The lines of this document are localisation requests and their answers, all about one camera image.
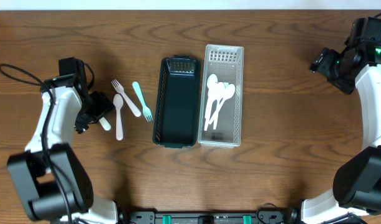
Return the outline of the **white thick-handled spoon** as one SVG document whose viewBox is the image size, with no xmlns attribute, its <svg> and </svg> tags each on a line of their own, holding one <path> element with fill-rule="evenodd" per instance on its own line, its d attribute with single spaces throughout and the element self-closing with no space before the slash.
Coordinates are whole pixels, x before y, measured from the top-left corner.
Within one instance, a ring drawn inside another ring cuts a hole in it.
<svg viewBox="0 0 381 224">
<path fill-rule="evenodd" d="M 124 139 L 124 131 L 122 127 L 121 108 L 124 104 L 120 94 L 115 94 L 113 98 L 113 104 L 116 109 L 116 139 L 121 141 Z"/>
</svg>

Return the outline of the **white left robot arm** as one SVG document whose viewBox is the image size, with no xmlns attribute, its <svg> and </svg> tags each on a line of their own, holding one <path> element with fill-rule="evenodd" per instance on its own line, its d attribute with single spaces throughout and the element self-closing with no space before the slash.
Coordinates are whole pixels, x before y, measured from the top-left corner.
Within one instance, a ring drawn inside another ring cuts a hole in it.
<svg viewBox="0 0 381 224">
<path fill-rule="evenodd" d="M 124 223 L 113 200 L 93 192 L 85 168 L 71 148 L 74 132 L 87 129 L 87 119 L 98 121 L 114 109 L 107 96 L 74 86 L 41 88 L 43 107 L 32 139 L 20 154 L 11 155 L 7 168 L 26 215 L 50 223 Z"/>
</svg>

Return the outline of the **white thin spoon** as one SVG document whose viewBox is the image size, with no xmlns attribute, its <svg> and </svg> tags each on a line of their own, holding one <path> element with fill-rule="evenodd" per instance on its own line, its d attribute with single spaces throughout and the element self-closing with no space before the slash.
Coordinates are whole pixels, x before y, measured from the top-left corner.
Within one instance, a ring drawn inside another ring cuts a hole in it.
<svg viewBox="0 0 381 224">
<path fill-rule="evenodd" d="M 208 87 L 208 100 L 207 100 L 205 113 L 204 113 L 204 118 L 205 118 L 204 131 L 207 131 L 209 126 L 213 102 L 217 100 L 218 98 L 219 84 L 218 84 L 218 78 L 215 74 L 211 74 L 208 77 L 207 87 Z"/>
<path fill-rule="evenodd" d="M 216 110 L 214 114 L 212 115 L 212 117 L 209 119 L 209 124 L 213 123 L 213 129 L 217 128 L 219 112 L 221 108 L 223 107 L 224 102 L 230 99 L 236 91 L 235 85 L 233 84 L 227 84 L 227 85 L 225 85 L 225 83 L 221 83 L 221 84 L 224 85 L 224 89 L 220 88 L 219 90 L 220 96 L 218 98 Z"/>
<path fill-rule="evenodd" d="M 223 82 L 211 82 L 208 85 L 208 100 L 206 104 L 206 111 L 204 114 L 205 122 L 204 122 L 204 130 L 207 131 L 209 123 L 216 120 L 219 114 L 219 110 L 222 105 L 220 100 L 223 98 L 226 92 L 226 86 Z M 217 101 L 216 110 L 213 114 L 211 114 L 213 102 Z"/>
</svg>

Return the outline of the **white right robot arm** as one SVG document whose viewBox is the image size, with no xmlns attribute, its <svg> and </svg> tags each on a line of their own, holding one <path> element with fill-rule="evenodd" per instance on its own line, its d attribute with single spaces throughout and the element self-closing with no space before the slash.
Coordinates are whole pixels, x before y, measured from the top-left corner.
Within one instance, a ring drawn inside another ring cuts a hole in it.
<svg viewBox="0 0 381 224">
<path fill-rule="evenodd" d="M 356 90 L 362 108 L 362 150 L 343 166 L 331 189 L 302 202 L 302 223 L 340 223 L 381 214 L 381 47 L 324 49 L 311 64 L 344 93 Z"/>
</svg>

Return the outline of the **white fork long handle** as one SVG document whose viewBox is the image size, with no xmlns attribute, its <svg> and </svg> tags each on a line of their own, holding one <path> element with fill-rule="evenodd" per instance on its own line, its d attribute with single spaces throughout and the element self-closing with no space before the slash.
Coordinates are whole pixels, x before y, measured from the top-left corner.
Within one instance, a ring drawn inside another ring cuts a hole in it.
<svg viewBox="0 0 381 224">
<path fill-rule="evenodd" d="M 115 91 L 123 97 L 124 101 L 127 103 L 128 107 L 130 108 L 130 110 L 132 111 L 134 116 L 135 117 L 140 117 L 141 116 L 140 110 L 132 102 L 132 100 L 126 95 L 126 93 L 124 92 L 124 87 L 116 79 L 113 79 L 111 81 L 111 83 L 112 83 Z"/>
</svg>

